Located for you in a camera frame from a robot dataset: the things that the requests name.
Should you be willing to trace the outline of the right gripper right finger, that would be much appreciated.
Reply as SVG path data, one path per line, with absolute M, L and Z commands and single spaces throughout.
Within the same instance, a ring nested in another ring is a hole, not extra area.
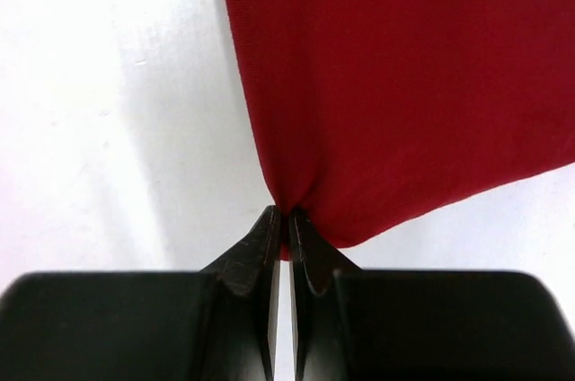
M 364 270 L 288 219 L 298 380 L 571 380 L 574 340 L 536 278 Z

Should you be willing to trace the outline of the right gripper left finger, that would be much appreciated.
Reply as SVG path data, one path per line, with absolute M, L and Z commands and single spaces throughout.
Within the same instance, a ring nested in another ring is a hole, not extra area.
M 4 380 L 271 380 L 281 215 L 198 271 L 35 272 L 1 296 Z

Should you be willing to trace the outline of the dark red t-shirt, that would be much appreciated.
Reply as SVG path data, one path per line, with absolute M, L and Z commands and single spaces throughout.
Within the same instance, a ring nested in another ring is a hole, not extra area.
M 344 248 L 574 160 L 574 0 L 226 0 L 265 182 Z

